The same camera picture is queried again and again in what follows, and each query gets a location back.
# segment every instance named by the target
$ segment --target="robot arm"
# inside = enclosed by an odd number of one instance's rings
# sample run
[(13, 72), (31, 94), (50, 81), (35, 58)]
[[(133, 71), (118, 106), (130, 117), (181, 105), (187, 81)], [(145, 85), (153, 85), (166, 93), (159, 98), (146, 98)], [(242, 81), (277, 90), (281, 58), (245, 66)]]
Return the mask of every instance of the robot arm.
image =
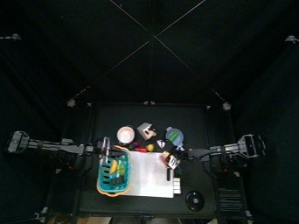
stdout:
[(13, 133), (5, 150), (9, 153), (23, 153), (27, 148), (42, 151), (66, 151), (81, 155), (94, 151), (94, 146), (85, 144), (77, 145), (71, 139), (63, 138), (61, 143), (34, 140), (26, 132), (18, 130)]

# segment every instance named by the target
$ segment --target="white sheet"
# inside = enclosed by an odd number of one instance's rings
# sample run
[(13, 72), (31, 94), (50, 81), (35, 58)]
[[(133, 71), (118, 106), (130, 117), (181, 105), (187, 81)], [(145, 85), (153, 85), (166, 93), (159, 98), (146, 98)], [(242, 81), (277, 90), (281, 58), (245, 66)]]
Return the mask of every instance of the white sheet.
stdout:
[(162, 153), (131, 151), (130, 189), (125, 195), (174, 197), (174, 170), (167, 181), (167, 167), (161, 161)]

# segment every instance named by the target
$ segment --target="small black object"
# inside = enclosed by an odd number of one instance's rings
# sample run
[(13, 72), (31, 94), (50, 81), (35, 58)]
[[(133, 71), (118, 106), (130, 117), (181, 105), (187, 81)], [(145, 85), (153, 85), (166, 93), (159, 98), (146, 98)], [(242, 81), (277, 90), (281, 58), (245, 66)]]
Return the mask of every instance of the small black object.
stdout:
[(186, 204), (194, 212), (199, 212), (205, 206), (205, 198), (202, 193), (197, 191), (189, 192), (186, 196)]
[(119, 178), (113, 178), (110, 180), (110, 184), (114, 186), (114, 185), (118, 185), (118, 184), (123, 184), (126, 183), (126, 178), (125, 176), (121, 176)]
[(169, 167), (167, 168), (167, 177), (166, 177), (166, 179), (167, 179), (167, 181), (171, 181), (171, 168)]

